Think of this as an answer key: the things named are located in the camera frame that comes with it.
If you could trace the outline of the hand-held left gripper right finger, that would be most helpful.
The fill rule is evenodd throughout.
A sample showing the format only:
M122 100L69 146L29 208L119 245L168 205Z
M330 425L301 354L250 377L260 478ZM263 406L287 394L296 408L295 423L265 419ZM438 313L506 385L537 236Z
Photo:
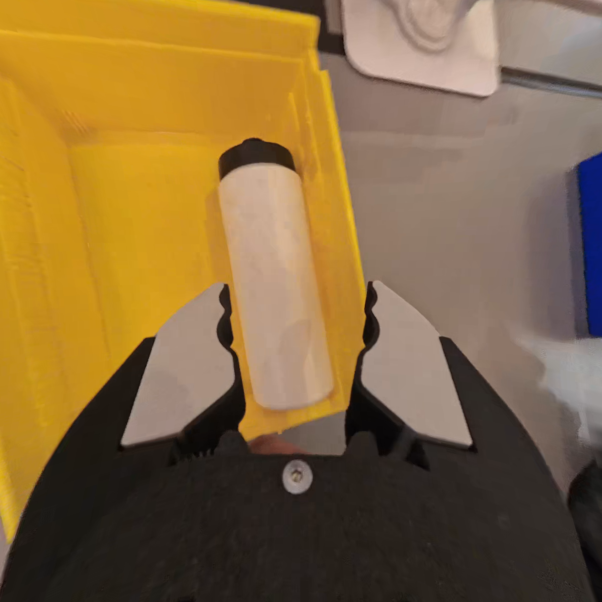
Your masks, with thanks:
M473 438L435 327L383 282L367 285L364 347L346 410L346 444L369 433L380 456L424 442L470 450Z

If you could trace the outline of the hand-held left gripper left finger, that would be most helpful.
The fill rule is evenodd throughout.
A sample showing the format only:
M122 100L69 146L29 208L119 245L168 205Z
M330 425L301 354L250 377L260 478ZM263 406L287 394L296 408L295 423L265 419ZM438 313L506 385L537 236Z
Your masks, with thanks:
M182 451L212 451L222 434L238 431L246 402L231 314L230 288L219 282L160 328L122 447L174 440Z

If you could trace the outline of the white plastic bottle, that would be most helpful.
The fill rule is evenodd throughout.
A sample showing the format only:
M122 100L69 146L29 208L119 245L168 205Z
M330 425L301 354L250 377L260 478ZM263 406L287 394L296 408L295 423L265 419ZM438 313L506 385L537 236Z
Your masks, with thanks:
M300 177L248 164L222 178L219 202L255 401L284 411L324 400L334 377Z

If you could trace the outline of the yellow plastic bin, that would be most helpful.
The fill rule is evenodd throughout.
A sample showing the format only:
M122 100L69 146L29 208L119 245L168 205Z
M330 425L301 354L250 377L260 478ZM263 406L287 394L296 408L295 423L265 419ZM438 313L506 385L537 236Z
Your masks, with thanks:
M303 180L334 388L247 439L346 409L365 284L322 1L1 1L1 518L143 338L232 283L219 156L257 137Z

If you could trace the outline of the black bottle lid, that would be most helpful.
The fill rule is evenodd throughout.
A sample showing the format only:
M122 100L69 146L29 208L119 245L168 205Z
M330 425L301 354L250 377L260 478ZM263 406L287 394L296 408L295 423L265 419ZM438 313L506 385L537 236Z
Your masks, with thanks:
M274 164L297 172L293 155L286 147L275 142L251 138L221 154L217 164L219 181L234 170L255 164Z

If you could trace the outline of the blue plastic bin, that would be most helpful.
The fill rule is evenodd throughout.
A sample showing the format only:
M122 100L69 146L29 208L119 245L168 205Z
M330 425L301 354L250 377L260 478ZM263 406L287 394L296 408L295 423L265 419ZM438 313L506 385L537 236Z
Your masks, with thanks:
M588 334L601 338L601 153L577 166Z

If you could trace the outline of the white document stand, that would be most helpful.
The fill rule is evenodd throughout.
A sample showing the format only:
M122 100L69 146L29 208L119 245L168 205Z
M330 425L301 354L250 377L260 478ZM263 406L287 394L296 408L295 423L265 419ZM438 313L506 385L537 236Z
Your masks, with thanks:
M363 75L475 98L499 87L493 1L342 1L341 23Z

